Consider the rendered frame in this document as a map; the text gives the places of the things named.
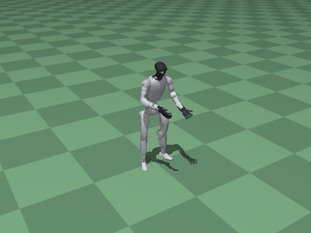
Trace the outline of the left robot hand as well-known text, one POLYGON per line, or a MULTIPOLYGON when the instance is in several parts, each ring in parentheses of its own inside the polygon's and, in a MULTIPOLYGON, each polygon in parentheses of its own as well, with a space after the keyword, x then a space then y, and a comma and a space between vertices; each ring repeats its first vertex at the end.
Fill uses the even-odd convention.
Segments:
POLYGON ((193 112, 193 111, 191 111, 191 110, 187 110, 187 109, 185 109, 185 107, 183 106, 183 108, 182 109, 180 109, 180 108, 178 108, 181 112, 182 112, 182 114, 183 114, 183 116, 187 119, 187 118, 189 118, 189 117, 191 117, 193 114, 191 114, 190 112, 193 112), (190 112, 189 112, 190 111, 190 112), (189 117, 188 117, 188 116, 189 117), (190 116, 191 115, 191 116, 190 116), (186 117, 187 116, 187 117, 186 117))

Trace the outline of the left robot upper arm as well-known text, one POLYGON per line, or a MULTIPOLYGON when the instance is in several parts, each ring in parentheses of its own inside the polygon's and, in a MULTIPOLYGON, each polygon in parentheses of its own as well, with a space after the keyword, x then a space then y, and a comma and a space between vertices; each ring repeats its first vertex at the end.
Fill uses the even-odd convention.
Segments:
POLYGON ((169 89, 169 96, 171 99, 173 99, 174 97, 176 97, 176 93, 174 92, 174 86, 173 86, 173 80, 172 78, 168 77, 168 76, 165 76, 166 79, 167 79, 167 86, 168 86, 168 89, 169 89))

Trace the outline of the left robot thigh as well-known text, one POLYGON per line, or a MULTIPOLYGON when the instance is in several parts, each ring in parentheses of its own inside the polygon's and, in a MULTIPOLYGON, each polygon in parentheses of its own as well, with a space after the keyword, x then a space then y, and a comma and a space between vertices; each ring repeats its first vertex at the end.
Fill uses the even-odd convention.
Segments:
MULTIPOLYGON (((164 107, 162 107, 163 108, 163 110, 165 110, 165 108, 164 107)), ((166 113, 167 113, 167 111, 165 111, 166 113)), ((156 134, 157 134, 157 136, 158 137, 163 137, 165 134, 166 134, 166 132, 167 132, 167 130, 168 130, 168 126, 169 126, 169 120, 165 117, 165 116, 163 116, 161 113, 158 113, 159 114, 159 120, 160 120, 160 128, 161 129, 159 129, 157 132, 156 132, 156 134)))

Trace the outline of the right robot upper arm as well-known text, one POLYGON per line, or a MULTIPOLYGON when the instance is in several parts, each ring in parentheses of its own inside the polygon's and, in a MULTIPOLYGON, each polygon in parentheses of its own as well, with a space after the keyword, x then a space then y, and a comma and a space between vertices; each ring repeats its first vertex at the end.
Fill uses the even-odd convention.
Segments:
POLYGON ((141 82, 141 96, 140 96, 140 100, 141 99, 146 99, 145 97, 147 95, 147 91, 148 91, 148 87, 149 86, 150 86, 150 79, 146 79, 146 80, 141 82))

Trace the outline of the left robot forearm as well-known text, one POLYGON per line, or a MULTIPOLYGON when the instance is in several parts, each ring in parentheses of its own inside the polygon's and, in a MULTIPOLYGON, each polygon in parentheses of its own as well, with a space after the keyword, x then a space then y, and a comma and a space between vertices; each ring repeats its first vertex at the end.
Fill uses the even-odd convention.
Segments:
POLYGON ((173 98, 173 101, 174 101, 174 103, 175 103, 176 107, 178 107, 178 108, 180 108, 180 109, 182 109, 182 108, 183 108, 183 105, 180 103, 180 101, 179 101, 179 98, 178 98, 177 94, 176 94, 176 97, 174 97, 174 98, 173 98))

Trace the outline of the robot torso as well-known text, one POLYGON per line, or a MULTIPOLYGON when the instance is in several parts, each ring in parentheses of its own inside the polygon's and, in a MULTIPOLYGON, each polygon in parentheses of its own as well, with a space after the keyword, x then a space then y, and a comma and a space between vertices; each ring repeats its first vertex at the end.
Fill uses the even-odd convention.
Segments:
MULTIPOLYGON (((163 76, 162 80, 157 81, 157 77, 155 76, 154 78, 156 79, 154 79, 152 76, 148 77, 148 79, 150 79, 150 86, 148 87, 146 98, 148 101, 151 101, 151 103, 157 104, 156 102, 160 100, 164 93, 167 85, 167 79, 163 76)), ((146 107, 146 109, 148 109, 148 115, 155 115, 159 113, 157 110, 153 110, 151 108, 146 107)))

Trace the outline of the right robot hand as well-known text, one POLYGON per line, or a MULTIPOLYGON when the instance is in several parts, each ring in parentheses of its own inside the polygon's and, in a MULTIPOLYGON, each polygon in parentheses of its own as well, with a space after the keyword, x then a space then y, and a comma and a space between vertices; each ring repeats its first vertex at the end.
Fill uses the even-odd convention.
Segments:
POLYGON ((167 109, 163 110, 163 108, 161 106, 157 106, 157 108, 158 108, 158 112, 161 113, 163 116, 165 116, 167 119, 172 118, 172 115, 169 115, 171 113, 165 112, 165 111, 167 111, 167 109))

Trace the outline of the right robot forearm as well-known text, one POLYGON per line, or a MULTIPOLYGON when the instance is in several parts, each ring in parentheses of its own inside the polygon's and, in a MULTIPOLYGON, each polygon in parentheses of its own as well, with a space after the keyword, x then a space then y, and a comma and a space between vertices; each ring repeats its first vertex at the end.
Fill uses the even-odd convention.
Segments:
POLYGON ((154 104, 154 103, 151 103, 151 101, 147 101, 146 99, 141 99, 141 103, 146 106, 147 108, 151 108, 153 110, 157 110, 158 111, 158 108, 157 108, 157 104, 154 104))

